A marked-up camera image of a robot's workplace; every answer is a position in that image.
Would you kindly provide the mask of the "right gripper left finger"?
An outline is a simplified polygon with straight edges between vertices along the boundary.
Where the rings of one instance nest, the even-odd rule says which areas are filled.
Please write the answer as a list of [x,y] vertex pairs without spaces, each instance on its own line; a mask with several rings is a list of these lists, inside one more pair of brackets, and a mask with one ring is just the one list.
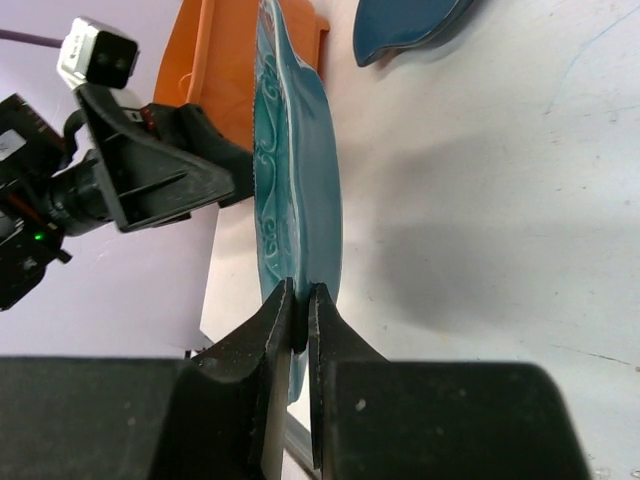
[[5,479],[277,479],[294,292],[190,360],[5,357]]

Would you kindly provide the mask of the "teal scalloped round plate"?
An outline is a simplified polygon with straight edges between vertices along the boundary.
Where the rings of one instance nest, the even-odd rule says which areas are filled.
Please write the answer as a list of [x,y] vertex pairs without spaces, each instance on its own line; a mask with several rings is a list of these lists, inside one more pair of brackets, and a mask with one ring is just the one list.
[[340,289],[343,216],[335,132],[316,71],[293,49],[281,5],[258,9],[253,159],[261,294],[283,279],[306,308],[313,285]]

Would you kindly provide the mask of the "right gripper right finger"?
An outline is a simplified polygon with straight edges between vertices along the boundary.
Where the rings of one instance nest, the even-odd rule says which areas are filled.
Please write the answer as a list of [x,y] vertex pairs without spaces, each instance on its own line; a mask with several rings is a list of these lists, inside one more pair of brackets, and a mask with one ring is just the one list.
[[551,376],[523,362],[390,361],[327,287],[308,310],[311,438],[326,479],[587,479]]

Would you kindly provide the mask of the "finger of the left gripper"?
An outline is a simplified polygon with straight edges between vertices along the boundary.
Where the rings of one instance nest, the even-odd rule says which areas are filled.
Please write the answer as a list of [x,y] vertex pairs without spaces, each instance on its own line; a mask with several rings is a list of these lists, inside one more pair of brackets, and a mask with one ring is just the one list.
[[199,105],[150,103],[144,107],[144,122],[146,130],[162,142],[231,174],[234,193],[220,205],[234,205],[254,196],[253,154],[222,135]]
[[234,192],[230,172],[136,126],[109,88],[83,84],[75,96],[99,155],[97,182],[120,231],[155,227]]

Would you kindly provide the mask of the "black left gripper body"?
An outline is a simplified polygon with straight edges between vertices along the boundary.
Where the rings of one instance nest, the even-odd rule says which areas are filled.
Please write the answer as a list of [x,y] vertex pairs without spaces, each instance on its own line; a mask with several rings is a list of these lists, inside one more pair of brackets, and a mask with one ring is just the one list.
[[112,221],[94,167],[97,152],[90,149],[74,163],[76,134],[85,125],[81,111],[74,111],[63,130],[56,132],[36,111],[29,111],[35,127],[34,154],[29,173],[46,216],[71,237],[96,230]]

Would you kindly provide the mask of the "dark blue leaf plate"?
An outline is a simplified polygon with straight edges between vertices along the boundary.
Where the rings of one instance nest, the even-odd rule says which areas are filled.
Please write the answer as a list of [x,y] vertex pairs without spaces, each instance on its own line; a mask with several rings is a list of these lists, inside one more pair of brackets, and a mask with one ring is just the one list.
[[352,46],[360,68],[391,52],[421,47],[452,36],[473,0],[362,0],[353,23]]

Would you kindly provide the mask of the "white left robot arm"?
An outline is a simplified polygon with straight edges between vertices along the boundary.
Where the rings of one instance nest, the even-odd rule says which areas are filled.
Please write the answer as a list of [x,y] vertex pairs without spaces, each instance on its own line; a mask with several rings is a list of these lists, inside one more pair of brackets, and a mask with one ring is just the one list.
[[1,105],[1,306],[44,278],[64,249],[106,224],[131,233],[234,205],[254,193],[252,154],[226,139],[195,104],[122,106],[84,84],[57,132],[20,96]]

